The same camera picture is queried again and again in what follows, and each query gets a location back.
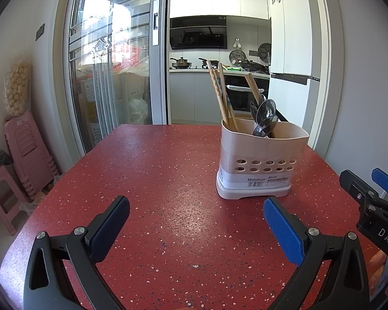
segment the stacked stools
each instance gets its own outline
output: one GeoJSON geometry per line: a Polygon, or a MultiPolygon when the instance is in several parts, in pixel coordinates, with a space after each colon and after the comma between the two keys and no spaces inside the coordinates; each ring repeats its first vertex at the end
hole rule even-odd
{"type": "Polygon", "coordinates": [[[26,111],[9,120],[4,125],[4,135],[17,176],[27,194],[33,196],[59,172],[32,114],[26,111]]]}

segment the table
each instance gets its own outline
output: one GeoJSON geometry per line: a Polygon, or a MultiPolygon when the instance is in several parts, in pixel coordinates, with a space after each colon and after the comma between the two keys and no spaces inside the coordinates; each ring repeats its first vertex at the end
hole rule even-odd
{"type": "MultiPolygon", "coordinates": [[[[22,307],[37,232],[67,234],[88,225],[117,195],[124,195],[131,204],[130,217],[97,267],[127,309],[266,309],[295,266],[263,219],[264,198],[218,196],[220,135],[218,126],[115,129],[63,176],[12,244],[0,282],[14,303],[22,307]]],[[[357,203],[309,147],[290,194],[280,201],[323,234],[343,236],[356,230],[357,203]]],[[[377,249],[362,235],[360,241],[368,261],[377,249]]],[[[315,281],[317,290],[323,274],[315,281]]],[[[90,308],[78,281],[72,284],[90,308]]],[[[313,300],[312,293],[307,304],[313,300]]]]}

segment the pink plastic stool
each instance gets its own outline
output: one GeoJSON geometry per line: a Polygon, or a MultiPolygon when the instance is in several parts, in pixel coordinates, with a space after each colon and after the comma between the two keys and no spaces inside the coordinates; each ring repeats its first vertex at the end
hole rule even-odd
{"type": "Polygon", "coordinates": [[[0,203],[0,218],[3,221],[5,227],[9,231],[11,235],[16,234],[16,229],[11,224],[11,221],[14,219],[14,217],[20,212],[19,204],[20,202],[27,202],[29,203],[30,200],[25,196],[25,194],[20,190],[19,186],[15,182],[13,176],[9,173],[6,166],[2,165],[0,167],[0,182],[5,181],[7,185],[10,187],[11,191],[17,198],[17,203],[6,213],[4,208],[2,207],[2,204],[0,203]]]}

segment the blue gripper pad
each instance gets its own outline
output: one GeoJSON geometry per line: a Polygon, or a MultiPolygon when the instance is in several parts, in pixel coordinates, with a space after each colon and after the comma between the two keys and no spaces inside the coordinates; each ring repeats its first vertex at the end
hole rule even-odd
{"type": "Polygon", "coordinates": [[[274,197],[264,201],[263,214],[289,262],[299,266],[307,250],[306,227],[274,197]]]}
{"type": "Polygon", "coordinates": [[[371,177],[375,183],[388,193],[388,175],[385,172],[376,168],[372,171],[371,177]]]}
{"type": "Polygon", "coordinates": [[[98,214],[88,225],[85,241],[93,264],[102,262],[129,217],[129,200],[117,196],[104,213],[98,214]]]}

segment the wooden chopstick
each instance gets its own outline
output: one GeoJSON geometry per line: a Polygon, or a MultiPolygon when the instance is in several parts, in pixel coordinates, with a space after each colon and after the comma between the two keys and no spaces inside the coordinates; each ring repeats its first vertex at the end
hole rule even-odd
{"type": "Polygon", "coordinates": [[[234,130],[238,132],[239,126],[237,125],[236,115],[234,114],[233,107],[231,106],[230,99],[228,98],[228,95],[227,95],[226,81],[224,80],[222,63],[218,63],[218,70],[220,71],[220,84],[221,84],[221,94],[223,96],[223,102],[225,107],[228,110],[229,115],[231,116],[231,119],[233,120],[234,130]]]}
{"type": "Polygon", "coordinates": [[[224,81],[224,74],[222,72],[222,64],[221,63],[218,63],[218,72],[219,72],[219,75],[220,75],[222,102],[224,104],[224,108],[226,110],[226,114],[228,115],[227,90],[226,90],[226,83],[224,81]]]}
{"type": "Polygon", "coordinates": [[[246,74],[244,77],[246,78],[247,84],[249,84],[249,87],[251,89],[251,92],[253,93],[253,96],[256,99],[257,104],[260,105],[260,100],[262,97],[260,95],[260,91],[259,91],[259,88],[257,87],[256,81],[253,78],[253,75],[249,73],[249,74],[246,74]]]}
{"type": "Polygon", "coordinates": [[[226,113],[226,109],[224,108],[224,103],[222,102],[222,99],[221,99],[221,94],[218,88],[217,78],[215,77],[213,67],[211,66],[210,61],[207,61],[206,63],[208,67],[208,72],[210,73],[211,82],[213,83],[215,96],[217,97],[218,106],[220,107],[222,119],[227,124],[227,126],[229,126],[228,115],[226,113]]]}

